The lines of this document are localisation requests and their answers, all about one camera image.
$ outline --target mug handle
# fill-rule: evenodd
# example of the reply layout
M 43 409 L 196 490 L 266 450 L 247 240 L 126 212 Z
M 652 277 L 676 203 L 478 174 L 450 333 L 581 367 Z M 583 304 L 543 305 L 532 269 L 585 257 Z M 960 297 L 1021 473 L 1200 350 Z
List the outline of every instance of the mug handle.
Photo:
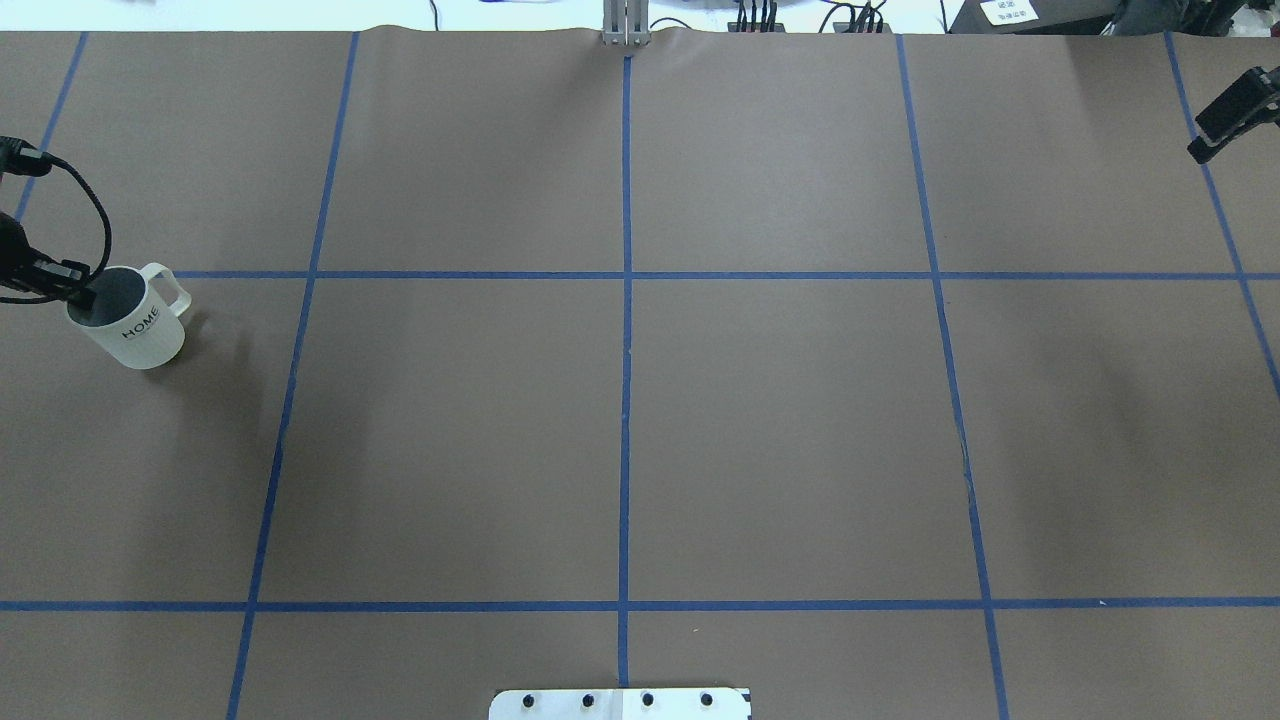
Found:
M 142 275 L 142 279 L 148 283 L 155 278 L 164 279 L 165 283 L 178 293 L 178 300 L 174 300 L 173 305 L 169 306 L 169 310 L 173 310 L 174 316 L 180 318 L 182 314 L 191 307 L 191 293 L 182 290 L 182 286 L 178 284 L 178 278 L 173 277 L 173 270 L 169 268 L 165 268 L 160 263 L 147 263 L 145 268 L 138 270 L 138 273 Z

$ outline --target white label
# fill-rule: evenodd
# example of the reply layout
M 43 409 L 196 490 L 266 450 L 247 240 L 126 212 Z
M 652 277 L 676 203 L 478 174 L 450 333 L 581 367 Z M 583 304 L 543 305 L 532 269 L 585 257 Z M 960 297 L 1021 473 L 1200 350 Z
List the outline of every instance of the white label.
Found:
M 988 0 L 979 5 L 993 26 L 1011 26 L 1038 20 L 1032 0 Z

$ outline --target blue grid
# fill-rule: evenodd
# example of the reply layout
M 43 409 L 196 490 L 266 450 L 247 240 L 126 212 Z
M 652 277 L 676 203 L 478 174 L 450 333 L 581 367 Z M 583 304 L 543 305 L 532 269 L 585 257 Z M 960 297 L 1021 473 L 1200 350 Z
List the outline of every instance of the blue grid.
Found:
M 58 119 L 70 92 L 76 70 L 83 56 L 90 33 L 83 32 L 76 45 L 70 64 L 54 105 L 49 124 L 41 138 L 41 147 L 47 147 L 54 137 Z M 906 109 L 908 131 L 911 142 L 911 155 L 915 167 L 916 190 L 919 193 L 920 215 L 924 227 L 927 251 L 929 258 L 928 272 L 636 272 L 632 268 L 631 254 L 631 64 L 628 55 L 622 59 L 622 243 L 623 243 L 623 270 L 622 272 L 451 272 L 451 270 L 320 270 L 320 252 L 324 243 L 324 231 L 329 210 L 329 200 L 333 191 L 333 179 L 337 172 L 338 156 L 342 145 L 342 129 L 346 118 L 347 104 L 351 95 L 352 77 L 355 72 L 356 55 L 360 45 L 360 33 L 351 35 L 348 47 L 346 73 L 343 76 L 342 95 L 334 123 L 334 135 L 330 146 L 329 164 L 325 173 L 325 184 L 321 196 L 320 211 L 316 219 L 315 240 L 311 250 L 311 259 L 307 270 L 183 270 L 175 273 L 182 278 L 206 279 L 305 279 L 302 307 L 298 316 L 297 332 L 294 336 L 293 354 L 289 363 L 289 374 L 285 388 L 284 402 L 280 413 L 280 424 L 276 434 L 275 452 L 271 462 L 271 471 L 268 483 L 266 500 L 262 510 L 259 542 L 253 561 L 253 571 L 250 579 L 248 596 L 244 602 L 166 602 L 166 601 L 0 601 L 0 612 L 212 612 L 212 614 L 243 614 L 243 626 L 241 643 L 237 653 L 236 673 L 232 683 L 232 692 L 228 700 L 227 717 L 234 720 L 239 705 L 239 694 L 243 687 L 244 673 L 248 661 L 248 651 L 252 639 L 253 620 L 257 614 L 288 614 L 288 612 L 614 612 L 618 620 L 618 682 L 622 687 L 628 684 L 627 670 L 627 619 L 631 612 L 859 612 L 859 611 L 982 611 L 986 626 L 988 651 L 991 656 L 992 680 L 997 700 L 997 708 L 1001 720 L 1007 720 L 1009 706 L 1005 692 L 1004 673 L 1000 657 L 1000 642 L 996 628 L 995 611 L 997 610 L 1062 610 L 1062 609 L 1134 609 L 1134 607 L 1280 607 L 1280 596 L 1162 596 L 1162 597 L 1079 597 L 1079 598 L 1000 598 L 991 593 L 991 582 L 986 565 L 986 551 L 982 541 L 982 523 L 977 492 L 973 482 L 973 470 L 969 461 L 969 446 L 964 425 L 964 409 L 961 393 L 956 378 L 955 359 L 951 350 L 950 328 L 946 316 L 946 301 L 943 286 L 946 282 L 964 281 L 1152 281 L 1152 282 L 1235 282 L 1240 287 L 1249 319 L 1262 351 L 1272 384 L 1277 397 L 1280 397 L 1280 372 L 1275 363 L 1266 332 L 1251 291 L 1251 282 L 1280 281 L 1280 273 L 1248 273 L 1240 260 L 1231 234 L 1230 223 L 1222 209 L 1217 187 L 1213 182 L 1212 172 L 1207 165 L 1201 170 L 1204 177 L 1206 190 L 1213 204 L 1219 219 L 1222 237 L 1231 258 L 1234 272 L 1231 273 L 1106 273 L 1106 272 L 948 272 L 942 270 L 938 264 L 937 247 L 933 238 L 932 218 L 928 204 L 928 191 L 925 174 L 919 147 L 919 137 L 915 123 L 915 110 L 911 100 L 910 74 L 908 69 L 908 56 L 901 36 L 896 37 L 899 70 L 901 73 L 902 100 Z M 1183 85 L 1181 69 L 1178 61 L 1178 53 L 1170 33 L 1165 33 L 1165 45 L 1169 54 L 1170 69 L 1174 85 L 1184 113 L 1184 119 L 1192 137 L 1196 136 L 1196 126 L 1192 118 L 1190 105 Z M 15 217 L 22 218 L 31 193 L 35 187 L 35 178 L 29 178 L 23 188 Z M 293 396 L 297 387 L 297 369 L 302 355 L 303 340 L 306 336 L 311 299 L 315 283 L 319 279 L 438 279 L 438 281 L 466 281 L 466 279 L 521 279 L 521 281 L 621 281 L 623 288 L 623 332 L 622 332 L 622 414 L 621 414 L 621 456 L 620 456 L 620 530 L 618 530 L 618 600 L 617 601 L 532 601 L 532 602 L 266 602 L 259 601 L 261 589 L 262 568 L 266 557 L 268 542 L 270 539 L 271 518 L 274 512 L 275 496 L 279 487 L 280 470 L 284 461 L 284 441 L 289 425 L 293 406 Z M 928 281 L 933 286 L 934 304 L 938 315 L 938 329 L 942 340 L 943 360 L 947 369 L 947 380 L 951 393 L 952 414 L 959 436 L 960 450 L 964 462 L 964 475 L 969 497 L 970 532 L 977 565 L 977 574 L 980 589 L 980 598 L 954 598 L 954 600 L 790 600 L 790 601 L 632 601 L 630 598 L 630 409 L 631 409 L 631 315 L 632 315 L 632 283 L 634 282 L 662 282 L 662 281 Z

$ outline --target mug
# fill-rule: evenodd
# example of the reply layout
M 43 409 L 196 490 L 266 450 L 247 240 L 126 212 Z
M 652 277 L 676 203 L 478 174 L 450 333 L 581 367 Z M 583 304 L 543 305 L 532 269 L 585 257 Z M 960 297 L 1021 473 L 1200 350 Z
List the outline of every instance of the mug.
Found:
M 169 305 L 152 281 L 163 281 L 178 293 Z M 164 365 L 182 350 L 187 331 L 178 318 L 191 307 L 191 293 L 178 284 L 173 270 L 148 263 L 141 270 L 111 265 L 88 283 L 97 293 L 88 310 L 67 304 L 67 319 L 93 338 L 125 368 L 146 370 Z

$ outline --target white floor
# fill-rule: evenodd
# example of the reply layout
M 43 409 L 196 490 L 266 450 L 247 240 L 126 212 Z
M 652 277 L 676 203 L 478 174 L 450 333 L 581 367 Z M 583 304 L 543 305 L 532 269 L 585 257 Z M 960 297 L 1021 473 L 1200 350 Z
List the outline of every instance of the white floor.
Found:
M 947 0 L 947 18 L 961 0 Z M 600 0 L 436 0 L 440 29 L 500 31 L 600 27 Z M 787 32 L 817 32 L 831 5 L 781 0 L 778 22 Z M 942 32 L 934 0 L 888 0 L 882 9 L 895 32 Z M 733 0 L 653 0 L 650 19 L 675 17 L 698 29 L 723 31 L 736 17 Z M 844 19 L 837 13 L 833 19 Z M 1244 9 L 1233 35 L 1267 35 L 1275 12 Z M 40 31 L 271 31 L 366 29 L 380 24 L 430 29 L 428 0 L 0 0 L 0 29 Z

